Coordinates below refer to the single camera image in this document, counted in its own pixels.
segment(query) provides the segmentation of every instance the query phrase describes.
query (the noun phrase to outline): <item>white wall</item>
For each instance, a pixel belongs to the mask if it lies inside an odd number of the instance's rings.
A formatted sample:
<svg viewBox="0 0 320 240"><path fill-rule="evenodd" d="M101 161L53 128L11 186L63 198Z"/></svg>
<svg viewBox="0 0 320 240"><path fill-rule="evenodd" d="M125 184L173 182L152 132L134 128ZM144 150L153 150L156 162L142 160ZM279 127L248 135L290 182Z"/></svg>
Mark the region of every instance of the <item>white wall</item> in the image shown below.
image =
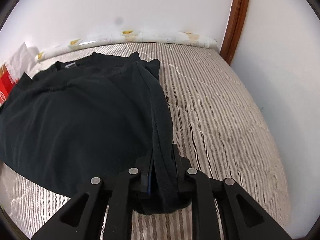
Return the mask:
<svg viewBox="0 0 320 240"><path fill-rule="evenodd" d="M232 0L20 0L0 31L0 60L118 30L185 31L221 46Z"/></svg>
<svg viewBox="0 0 320 240"><path fill-rule="evenodd" d="M287 232L320 215L320 21L306 0L250 0L231 64L275 138L292 203Z"/></svg>

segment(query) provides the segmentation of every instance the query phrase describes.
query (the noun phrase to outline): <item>folded clothing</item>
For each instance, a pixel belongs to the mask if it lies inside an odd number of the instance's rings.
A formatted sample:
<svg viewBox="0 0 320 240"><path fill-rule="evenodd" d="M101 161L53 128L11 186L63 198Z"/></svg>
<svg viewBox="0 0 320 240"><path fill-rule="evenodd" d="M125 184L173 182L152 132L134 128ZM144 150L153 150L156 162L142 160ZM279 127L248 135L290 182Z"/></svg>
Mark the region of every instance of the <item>folded clothing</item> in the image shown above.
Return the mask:
<svg viewBox="0 0 320 240"><path fill-rule="evenodd" d="M175 211L172 120L159 68L159 60L140 60L138 52L94 52L56 62L33 79L24 74L0 108L0 159L71 197L92 177L116 176L150 155L161 212ZM155 212L149 204L146 209Z"/></svg>

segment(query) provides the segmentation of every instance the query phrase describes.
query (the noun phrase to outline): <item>silver rivet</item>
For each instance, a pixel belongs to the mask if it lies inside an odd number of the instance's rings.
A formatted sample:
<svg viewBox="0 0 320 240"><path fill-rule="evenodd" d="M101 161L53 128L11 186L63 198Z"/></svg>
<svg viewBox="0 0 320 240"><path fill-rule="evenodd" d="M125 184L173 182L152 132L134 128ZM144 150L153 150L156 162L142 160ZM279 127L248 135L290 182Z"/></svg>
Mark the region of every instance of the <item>silver rivet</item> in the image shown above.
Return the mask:
<svg viewBox="0 0 320 240"><path fill-rule="evenodd" d="M139 170L138 170L137 168L131 168L131 169L129 169L129 173L130 173L131 175L137 174L138 172L139 172Z"/></svg>
<svg viewBox="0 0 320 240"><path fill-rule="evenodd" d="M225 184L230 185L230 186L232 186L232 185L235 184L235 180L232 179L232 178L226 178L226 179L224 180L224 182L225 182Z"/></svg>
<svg viewBox="0 0 320 240"><path fill-rule="evenodd" d="M189 168L189 169L187 170L187 172L188 172L189 174L191 174L191 175L194 175L194 174L196 174L198 171L197 171L196 169L194 169L194 168Z"/></svg>
<svg viewBox="0 0 320 240"><path fill-rule="evenodd" d="M98 177L94 177L94 178L91 179L91 183L94 184L94 185L99 184L100 181L101 181L101 179L98 178Z"/></svg>

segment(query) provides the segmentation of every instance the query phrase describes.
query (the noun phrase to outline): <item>mattress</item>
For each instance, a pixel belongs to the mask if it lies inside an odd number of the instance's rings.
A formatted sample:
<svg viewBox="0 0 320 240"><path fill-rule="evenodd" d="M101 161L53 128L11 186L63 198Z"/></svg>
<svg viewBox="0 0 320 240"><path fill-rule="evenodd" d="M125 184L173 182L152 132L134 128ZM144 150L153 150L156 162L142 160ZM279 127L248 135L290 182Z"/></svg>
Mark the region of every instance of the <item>mattress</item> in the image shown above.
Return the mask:
<svg viewBox="0 0 320 240"><path fill-rule="evenodd" d="M74 51L38 63L97 53L160 60L160 83L173 122L173 142L192 167L210 178L234 178L282 227L289 221L287 181L260 110L230 66L213 50L177 44L126 43ZM3 164L0 204L29 238L68 198L46 190ZM191 207L172 214L134 212L132 239L192 239Z"/></svg>

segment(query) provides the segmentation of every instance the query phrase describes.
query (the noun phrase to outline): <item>red package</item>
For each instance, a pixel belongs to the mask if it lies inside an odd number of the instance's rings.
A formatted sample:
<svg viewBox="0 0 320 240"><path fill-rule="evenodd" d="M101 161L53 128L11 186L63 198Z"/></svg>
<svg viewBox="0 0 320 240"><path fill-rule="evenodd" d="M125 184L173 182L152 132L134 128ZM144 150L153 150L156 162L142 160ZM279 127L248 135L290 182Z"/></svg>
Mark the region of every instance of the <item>red package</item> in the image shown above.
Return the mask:
<svg viewBox="0 0 320 240"><path fill-rule="evenodd" d="M14 81L6 66L3 65L0 68L0 104L2 105L6 99L8 98L8 95L12 88L15 86L16 81Z"/></svg>

